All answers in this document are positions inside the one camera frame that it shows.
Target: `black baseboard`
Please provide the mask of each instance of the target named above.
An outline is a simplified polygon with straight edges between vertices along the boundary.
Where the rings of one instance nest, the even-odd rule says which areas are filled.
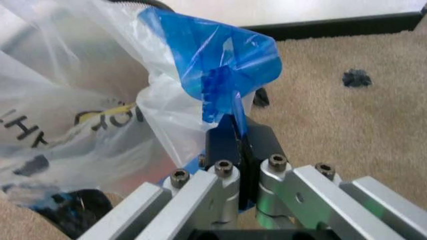
[[[248,26],[245,28],[270,36],[277,41],[287,39],[393,34],[401,31],[414,30],[425,14],[426,8],[420,12],[411,13]]]

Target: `carpet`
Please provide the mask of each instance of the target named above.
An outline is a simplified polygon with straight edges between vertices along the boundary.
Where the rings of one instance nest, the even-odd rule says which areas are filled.
[[[427,209],[427,18],[413,32],[277,43],[283,74],[271,105],[251,117],[273,128],[294,167],[326,162],[344,180],[370,175]],[[343,86],[363,69],[373,84]],[[28,209],[0,199],[2,239],[67,239]],[[240,228],[258,228],[254,211]]]

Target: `black wire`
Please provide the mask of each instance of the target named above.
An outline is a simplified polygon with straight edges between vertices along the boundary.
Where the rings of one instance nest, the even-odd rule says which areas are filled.
[[[161,9],[161,10],[174,12],[174,10],[172,10],[172,8],[170,8],[168,5],[164,4],[161,1],[157,1],[157,0],[108,0],[108,1],[112,2],[112,3],[147,4],[147,5],[153,6],[155,8]]]

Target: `bolt head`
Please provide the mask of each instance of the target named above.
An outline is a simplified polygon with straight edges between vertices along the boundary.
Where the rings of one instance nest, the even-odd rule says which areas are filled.
[[[215,174],[220,178],[229,177],[233,172],[233,163],[229,160],[215,162]]]
[[[272,154],[268,158],[268,165],[276,172],[283,172],[288,164],[288,159],[282,154]]]
[[[174,188],[182,188],[190,179],[190,174],[183,168],[178,168],[170,175],[170,183]]]
[[[324,162],[317,163],[314,168],[319,171],[323,176],[327,177],[329,180],[334,180],[335,177],[335,167]]]
[[[198,156],[198,167],[199,168],[204,168],[206,167],[206,155],[204,154],[200,154]]]

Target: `white wall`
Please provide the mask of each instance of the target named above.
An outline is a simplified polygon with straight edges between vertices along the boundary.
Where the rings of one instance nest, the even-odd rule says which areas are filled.
[[[177,13],[235,26],[419,12],[426,0],[161,0]]]

